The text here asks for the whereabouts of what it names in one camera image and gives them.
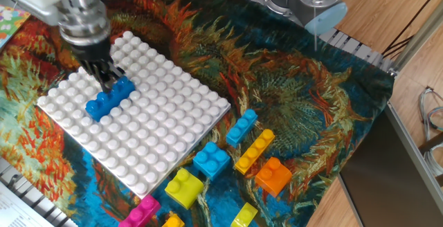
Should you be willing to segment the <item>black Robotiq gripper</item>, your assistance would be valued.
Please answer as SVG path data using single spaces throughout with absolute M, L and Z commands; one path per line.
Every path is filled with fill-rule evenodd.
M 86 64 L 86 70 L 100 84 L 103 92 L 110 92 L 111 80 L 118 81 L 125 75 L 125 72 L 114 65 L 114 61 L 110 56 L 111 40 L 110 37 L 92 45 L 78 46 L 72 45 L 71 50 L 76 60 L 81 66 Z M 99 64 L 90 64 L 94 62 L 105 63 L 105 69 Z

